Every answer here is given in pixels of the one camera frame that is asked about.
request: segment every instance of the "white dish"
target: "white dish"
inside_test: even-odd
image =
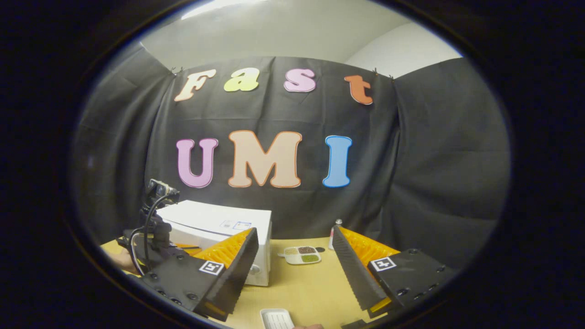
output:
[[[302,248],[312,249],[313,252],[306,252],[305,251],[305,253],[301,253]],[[287,263],[292,264],[292,265],[314,264],[314,263],[318,263],[321,261],[321,255],[319,255],[319,252],[314,247],[311,247],[311,246],[298,246],[298,247],[284,248],[284,253],[279,253],[278,256],[284,257],[284,259],[286,259]],[[316,256],[316,260],[307,262],[304,260],[303,256]]]
[[[285,309],[263,309],[260,317],[264,329],[293,329],[294,324],[290,314]]]

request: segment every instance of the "letter m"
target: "letter m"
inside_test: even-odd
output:
[[[274,169],[270,184],[274,187],[297,187],[301,180],[297,177],[297,146],[302,140],[298,132],[280,132],[264,152],[256,134],[241,130],[229,134],[234,145],[233,177],[228,184],[233,187],[249,187],[252,179],[247,176],[250,167],[258,185],[263,186]]]

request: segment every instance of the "green seeds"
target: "green seeds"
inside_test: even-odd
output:
[[[319,256],[317,255],[302,255],[301,259],[305,263],[316,262],[319,260]]]

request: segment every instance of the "blue letter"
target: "blue letter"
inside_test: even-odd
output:
[[[352,145],[352,139],[344,136],[327,136],[325,144],[329,145],[329,173],[323,179],[323,185],[327,187],[349,185],[347,150]]]

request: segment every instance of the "pink letter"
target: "pink letter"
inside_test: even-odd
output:
[[[285,75],[288,81],[284,82],[284,89],[293,92],[309,92],[317,86],[315,80],[315,73],[308,68],[294,68]]]
[[[195,176],[191,172],[191,149],[195,146],[195,142],[192,139],[182,139],[177,142],[179,177],[183,183],[198,189],[211,183],[214,176],[214,149],[218,145],[219,142],[215,138],[204,138],[199,141],[199,146],[203,150],[203,170],[199,176]]]

